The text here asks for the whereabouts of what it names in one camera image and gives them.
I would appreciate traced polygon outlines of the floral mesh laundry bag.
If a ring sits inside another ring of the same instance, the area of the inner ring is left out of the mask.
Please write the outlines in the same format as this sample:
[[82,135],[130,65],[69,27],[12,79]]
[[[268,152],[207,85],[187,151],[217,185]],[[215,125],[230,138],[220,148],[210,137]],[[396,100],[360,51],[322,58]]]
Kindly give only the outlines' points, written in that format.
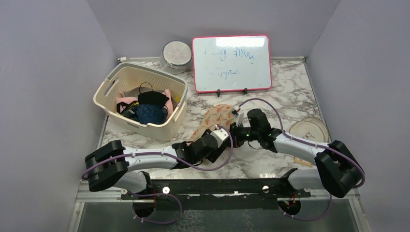
[[228,129],[230,124],[236,121],[232,114],[233,109],[233,106],[227,104],[218,104],[209,108],[189,141],[196,141],[207,129],[213,130],[217,124]]

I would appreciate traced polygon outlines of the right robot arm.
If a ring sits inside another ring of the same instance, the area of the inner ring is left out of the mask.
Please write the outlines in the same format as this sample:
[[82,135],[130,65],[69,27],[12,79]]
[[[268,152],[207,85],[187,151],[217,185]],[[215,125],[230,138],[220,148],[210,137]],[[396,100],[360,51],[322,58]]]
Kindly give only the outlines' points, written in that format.
[[234,146],[257,141],[264,150],[300,158],[315,165],[314,169],[292,169],[281,177],[279,191],[286,197],[302,189],[324,189],[332,196],[343,198],[362,184],[365,174],[352,153],[340,141],[314,143],[272,128],[261,109],[248,112],[250,126],[243,126],[243,114],[232,111],[236,119],[229,131]]

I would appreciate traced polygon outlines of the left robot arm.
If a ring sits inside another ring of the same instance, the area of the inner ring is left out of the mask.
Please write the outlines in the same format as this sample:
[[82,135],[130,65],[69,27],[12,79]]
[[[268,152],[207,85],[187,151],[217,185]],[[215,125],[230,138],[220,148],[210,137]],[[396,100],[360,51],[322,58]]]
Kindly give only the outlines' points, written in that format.
[[233,138],[224,128],[206,132],[195,142],[174,143],[159,149],[137,150],[113,140],[85,157],[86,170],[81,178],[88,182],[91,192],[117,187],[133,191],[144,199],[152,192],[145,169],[206,171],[197,163],[220,155],[226,148],[232,150],[233,146]]

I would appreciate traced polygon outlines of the black bra in basket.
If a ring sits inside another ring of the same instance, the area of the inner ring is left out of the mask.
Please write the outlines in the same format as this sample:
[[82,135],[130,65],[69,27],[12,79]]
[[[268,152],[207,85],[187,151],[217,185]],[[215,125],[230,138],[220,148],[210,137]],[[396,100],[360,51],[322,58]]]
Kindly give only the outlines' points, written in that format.
[[[143,84],[149,84],[151,86],[151,91],[147,92],[141,92],[141,88]],[[139,86],[139,95],[138,95],[138,102],[139,104],[149,104],[149,105],[155,105],[159,107],[164,107],[167,103],[167,101],[170,99],[167,97],[165,94],[161,92],[156,92],[153,90],[153,87],[150,83],[148,82],[143,82]]]

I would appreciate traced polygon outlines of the cream plastic laundry basket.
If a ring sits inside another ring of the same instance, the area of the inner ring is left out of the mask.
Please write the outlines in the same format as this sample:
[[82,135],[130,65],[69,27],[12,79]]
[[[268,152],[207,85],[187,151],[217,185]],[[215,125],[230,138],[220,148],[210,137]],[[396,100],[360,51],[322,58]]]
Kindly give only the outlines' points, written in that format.
[[188,85],[169,73],[125,62],[93,96],[118,125],[145,137],[170,141],[187,111]]

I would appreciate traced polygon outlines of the pink garment in basket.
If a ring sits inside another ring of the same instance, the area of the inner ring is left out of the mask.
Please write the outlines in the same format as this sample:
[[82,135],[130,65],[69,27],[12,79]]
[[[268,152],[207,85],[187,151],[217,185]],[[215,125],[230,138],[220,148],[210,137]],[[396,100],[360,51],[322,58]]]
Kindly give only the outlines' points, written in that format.
[[[145,92],[152,92],[152,90],[146,87],[137,87],[136,89],[133,89],[128,92],[120,91],[119,93],[121,97],[118,97],[116,99],[116,113],[123,114],[127,107],[132,106],[133,104],[138,104],[139,94],[143,94]],[[168,110],[168,116],[171,116],[177,106],[177,101],[174,98],[172,98],[171,91],[169,89],[166,89],[155,90],[155,92],[159,92],[168,98],[165,104],[165,108]]]

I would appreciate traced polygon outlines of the small yellow notepad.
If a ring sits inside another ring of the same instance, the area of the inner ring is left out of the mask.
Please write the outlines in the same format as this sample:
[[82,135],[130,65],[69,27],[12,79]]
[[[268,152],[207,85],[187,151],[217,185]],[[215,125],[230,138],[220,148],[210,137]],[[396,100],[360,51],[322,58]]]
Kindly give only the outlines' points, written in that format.
[[308,162],[308,161],[305,161],[305,160],[303,160],[303,159],[300,159],[300,158],[298,158],[298,157],[295,157],[295,158],[294,158],[294,162],[297,163],[297,164],[301,164],[301,165],[304,165],[304,166],[308,166],[308,167],[314,166],[314,164],[312,164],[312,163],[310,163],[310,162]]

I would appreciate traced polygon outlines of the blue lace garment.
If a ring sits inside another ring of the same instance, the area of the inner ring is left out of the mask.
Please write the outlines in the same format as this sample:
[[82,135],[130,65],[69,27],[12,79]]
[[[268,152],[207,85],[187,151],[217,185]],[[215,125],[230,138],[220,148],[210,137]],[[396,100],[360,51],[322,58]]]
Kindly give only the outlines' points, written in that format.
[[127,112],[127,117],[141,124],[162,124],[166,121],[168,111],[166,107],[152,104],[138,104]]

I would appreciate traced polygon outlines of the pink framed whiteboard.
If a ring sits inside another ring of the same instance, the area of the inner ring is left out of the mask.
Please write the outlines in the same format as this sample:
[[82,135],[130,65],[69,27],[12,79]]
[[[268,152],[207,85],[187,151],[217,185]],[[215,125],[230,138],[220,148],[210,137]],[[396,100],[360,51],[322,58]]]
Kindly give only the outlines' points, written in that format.
[[272,86],[269,37],[203,36],[192,39],[198,93],[267,90]]

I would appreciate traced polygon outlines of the round white disc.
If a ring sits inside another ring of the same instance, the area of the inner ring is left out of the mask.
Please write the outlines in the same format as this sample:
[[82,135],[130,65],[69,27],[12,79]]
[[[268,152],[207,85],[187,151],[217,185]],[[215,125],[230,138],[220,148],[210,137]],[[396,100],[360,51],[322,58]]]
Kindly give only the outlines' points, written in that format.
[[314,142],[329,142],[326,125],[316,117],[307,117],[293,124],[288,132],[291,135]]

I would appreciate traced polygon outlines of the white round mesh container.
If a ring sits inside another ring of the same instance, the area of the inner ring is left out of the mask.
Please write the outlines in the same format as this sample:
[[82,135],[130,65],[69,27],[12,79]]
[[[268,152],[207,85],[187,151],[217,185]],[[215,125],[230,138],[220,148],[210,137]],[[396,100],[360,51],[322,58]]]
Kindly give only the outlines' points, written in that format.
[[170,41],[162,49],[160,68],[170,74],[183,73],[192,60],[192,50],[184,42]]

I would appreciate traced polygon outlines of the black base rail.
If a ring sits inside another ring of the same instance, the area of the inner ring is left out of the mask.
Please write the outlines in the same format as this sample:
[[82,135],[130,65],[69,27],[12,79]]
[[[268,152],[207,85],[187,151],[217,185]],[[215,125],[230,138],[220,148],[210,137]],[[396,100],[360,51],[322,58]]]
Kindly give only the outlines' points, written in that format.
[[292,190],[283,178],[262,179],[154,179],[147,193],[132,195],[120,188],[91,192],[80,181],[78,203],[131,203],[146,212],[283,208],[288,214],[303,202],[329,200],[324,189]]

